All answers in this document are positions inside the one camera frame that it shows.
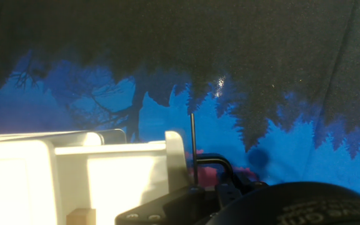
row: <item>tree silhouette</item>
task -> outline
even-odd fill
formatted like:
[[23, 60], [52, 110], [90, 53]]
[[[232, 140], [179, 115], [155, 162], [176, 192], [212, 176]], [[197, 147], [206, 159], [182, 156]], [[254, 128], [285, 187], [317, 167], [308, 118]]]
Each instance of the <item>tree silhouette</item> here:
[[[355, 34], [346, 29], [351, 16], [360, 16], [360, 3], [353, 6], [353, 0], [6, 1], [0, 86], [31, 50], [32, 61], [44, 65], [39, 77], [61, 60], [107, 67], [116, 84], [132, 77], [132, 106], [111, 114], [136, 139], [138, 122], [129, 121], [138, 121], [146, 93], [168, 106], [172, 89], [179, 94], [189, 83], [191, 113], [223, 77], [221, 89], [233, 97], [217, 99], [218, 116], [237, 118], [246, 151], [266, 134], [268, 119], [285, 130], [300, 115], [317, 119], [315, 107], [325, 96], [326, 124], [343, 116], [348, 133], [360, 126], [360, 97], [354, 97], [360, 96], [360, 62], [352, 63], [360, 60], [360, 46], [340, 51], [346, 32], [350, 46], [360, 45], [360, 19]], [[337, 101], [330, 97], [339, 94]]]

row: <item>bolt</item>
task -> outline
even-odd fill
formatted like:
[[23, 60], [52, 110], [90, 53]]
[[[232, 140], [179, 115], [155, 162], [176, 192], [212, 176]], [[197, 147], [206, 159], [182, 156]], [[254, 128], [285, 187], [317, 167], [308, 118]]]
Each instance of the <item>bolt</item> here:
[[128, 219], [136, 219], [136, 218], [138, 218], [138, 214], [136, 214], [136, 213], [128, 214], [126, 216], [126, 218], [128, 218]]
[[161, 218], [160, 215], [150, 215], [150, 216], [148, 217], [148, 219], [160, 219], [160, 218]]

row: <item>printed backdrop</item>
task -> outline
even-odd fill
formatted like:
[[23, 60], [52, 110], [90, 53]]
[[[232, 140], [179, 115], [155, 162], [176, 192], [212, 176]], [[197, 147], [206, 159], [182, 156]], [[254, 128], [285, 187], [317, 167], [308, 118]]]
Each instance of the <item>printed backdrop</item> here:
[[360, 192], [360, 1], [0, 0], [0, 134], [177, 131]]

